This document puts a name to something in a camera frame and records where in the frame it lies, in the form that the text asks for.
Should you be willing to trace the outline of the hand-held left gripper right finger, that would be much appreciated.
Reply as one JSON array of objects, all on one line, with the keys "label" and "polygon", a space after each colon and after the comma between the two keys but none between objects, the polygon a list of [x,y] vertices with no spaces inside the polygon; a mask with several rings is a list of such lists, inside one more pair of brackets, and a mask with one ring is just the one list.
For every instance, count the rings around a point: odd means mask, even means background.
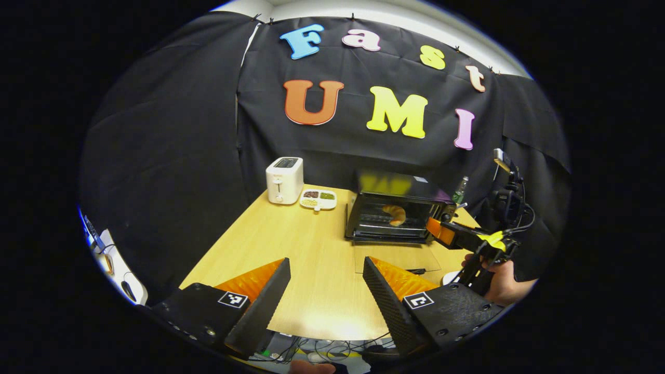
[{"label": "hand-held left gripper right finger", "polygon": [[370,256],[364,258],[363,279],[400,358],[451,351],[505,310],[464,284],[437,286]]}]

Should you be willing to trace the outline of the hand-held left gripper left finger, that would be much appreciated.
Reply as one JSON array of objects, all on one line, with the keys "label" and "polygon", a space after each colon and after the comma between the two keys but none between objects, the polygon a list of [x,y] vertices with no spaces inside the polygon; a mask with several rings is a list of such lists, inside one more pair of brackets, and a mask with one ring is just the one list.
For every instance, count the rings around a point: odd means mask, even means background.
[{"label": "hand-held left gripper left finger", "polygon": [[194,343],[247,360],[259,348],[290,278],[290,260],[282,258],[217,286],[192,283],[150,311]]}]

